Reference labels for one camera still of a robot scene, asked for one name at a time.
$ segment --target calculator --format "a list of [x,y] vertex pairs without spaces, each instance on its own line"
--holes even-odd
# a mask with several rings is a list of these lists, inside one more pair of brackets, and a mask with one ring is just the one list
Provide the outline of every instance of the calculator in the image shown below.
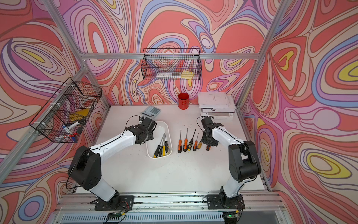
[[148,118],[155,118],[159,113],[161,109],[156,108],[154,106],[148,106],[141,114]]

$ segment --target yellow sponge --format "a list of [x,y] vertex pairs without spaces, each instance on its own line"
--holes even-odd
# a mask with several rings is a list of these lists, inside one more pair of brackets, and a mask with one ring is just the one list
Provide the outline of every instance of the yellow sponge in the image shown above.
[[78,121],[78,120],[81,120],[83,117],[86,117],[89,113],[90,109],[89,108],[86,108],[86,109],[83,109],[83,110],[79,110],[77,111],[76,113],[74,114],[70,114],[68,116],[69,120],[71,122],[75,122],[75,121]]
[[189,72],[189,71],[183,71],[181,76],[182,76],[182,78],[192,79],[194,76],[194,73]]

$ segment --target vent grille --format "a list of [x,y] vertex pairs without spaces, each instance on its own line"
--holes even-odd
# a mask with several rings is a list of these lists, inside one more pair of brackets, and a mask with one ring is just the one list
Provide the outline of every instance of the vent grille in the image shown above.
[[[86,214],[71,213],[64,214],[61,223],[102,223],[106,221],[107,213]],[[222,212],[167,212],[167,213],[128,213],[124,222],[176,222],[176,221],[224,221]],[[118,218],[113,218],[107,223],[117,223]]]

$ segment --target psychedelic wallpaper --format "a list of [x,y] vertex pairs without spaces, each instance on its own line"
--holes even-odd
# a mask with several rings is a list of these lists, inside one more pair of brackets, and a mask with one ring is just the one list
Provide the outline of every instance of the psychedelic wallpaper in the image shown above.
[[[0,162],[52,94],[79,70],[41,0],[0,0]],[[105,114],[100,101],[77,144],[39,136],[0,185],[0,223],[45,223],[75,149],[90,145]]]
[[181,92],[198,104],[198,92],[219,91],[237,101],[253,60],[213,60],[212,71],[202,70],[200,80],[143,80],[141,60],[87,60],[111,105],[177,104]]
[[[57,0],[81,52],[134,53],[198,47],[202,53],[259,52],[277,1]],[[203,60],[200,81],[143,80],[141,60],[87,60],[108,101],[175,104],[186,92],[226,92],[237,100],[253,60]]]
[[358,1],[294,0],[241,110],[295,223],[358,223]]

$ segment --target red wire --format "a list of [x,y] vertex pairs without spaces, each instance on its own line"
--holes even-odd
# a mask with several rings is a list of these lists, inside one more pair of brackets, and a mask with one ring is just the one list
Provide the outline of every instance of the red wire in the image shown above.
[[127,203],[126,201],[121,201],[120,203],[122,203],[122,202],[125,202],[125,203],[127,204],[127,208],[128,208],[128,210],[129,210],[129,205],[128,205],[128,203]]

